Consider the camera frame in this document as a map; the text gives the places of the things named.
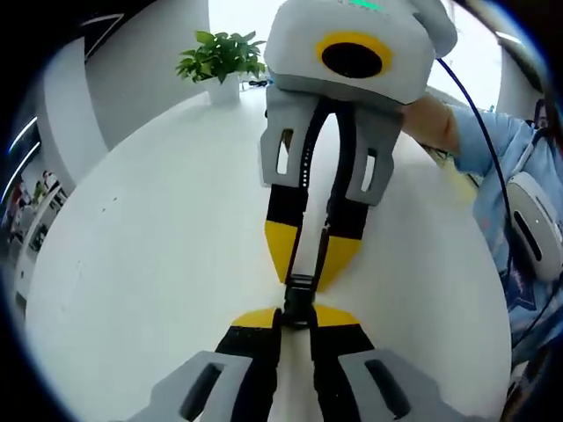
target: potted plant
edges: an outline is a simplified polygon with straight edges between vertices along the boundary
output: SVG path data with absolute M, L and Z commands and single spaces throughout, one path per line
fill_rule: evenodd
M 266 70 L 259 62 L 258 46 L 265 41 L 254 41 L 251 32 L 244 37 L 239 33 L 207 33 L 196 31 L 195 38 L 201 44 L 196 50 L 180 53 L 182 57 L 176 67 L 178 76 L 188 77 L 199 83 L 206 82 L 212 104 L 239 100 L 238 74 L 252 73 L 256 77 Z

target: window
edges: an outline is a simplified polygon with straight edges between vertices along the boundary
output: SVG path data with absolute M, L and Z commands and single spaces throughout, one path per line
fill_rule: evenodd
M 457 44 L 443 59 L 478 108 L 496 106 L 501 88 L 501 46 L 479 20 L 452 0 L 442 0 L 457 29 Z M 435 62 L 428 85 L 468 104 L 457 85 Z

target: white tabletop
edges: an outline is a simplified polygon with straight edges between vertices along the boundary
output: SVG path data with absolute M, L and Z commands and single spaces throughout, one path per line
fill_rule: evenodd
M 114 149 L 70 196 L 41 248 L 26 314 L 37 361 L 83 420 L 125 419 L 150 389 L 242 313 L 282 305 L 263 225 L 262 89 L 206 94 Z M 312 272 L 338 157 L 335 119 L 312 164 L 294 271 Z M 376 346 L 436 379 L 463 413 L 498 416 L 510 370 L 501 284 L 471 210 L 401 135 L 395 172 L 359 256 L 317 302 L 345 309 Z M 300 376 L 300 368 L 311 376 Z M 270 420 L 322 420 L 307 333 L 284 333 Z

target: gray gripper housing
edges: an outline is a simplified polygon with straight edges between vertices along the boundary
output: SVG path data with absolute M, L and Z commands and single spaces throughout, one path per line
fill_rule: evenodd
M 199 352 L 157 383 L 150 403 L 128 422 L 230 422 L 251 358 Z
M 345 354 L 340 365 L 355 396 L 362 422 L 478 422 L 441 398 L 438 385 L 395 353 L 384 349 Z
M 391 155 L 402 126 L 400 105 L 388 98 L 371 103 L 355 103 L 356 147 L 355 162 L 346 198 L 375 206 L 381 200 L 393 173 Z M 262 175 L 264 183 L 299 187 L 305 136 L 317 107 L 317 93 L 280 90 L 275 85 L 267 87 L 267 129 L 260 140 Z M 284 130 L 292 131 L 285 174 L 277 171 L 278 157 Z M 368 156 L 375 159 L 370 183 L 362 190 Z

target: black circular opening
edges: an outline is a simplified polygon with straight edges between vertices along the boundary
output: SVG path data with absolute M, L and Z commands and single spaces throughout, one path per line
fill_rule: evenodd
M 381 72 L 381 58 L 369 48 L 353 42 L 332 44 L 323 51 L 325 66 L 345 77 L 362 79 Z

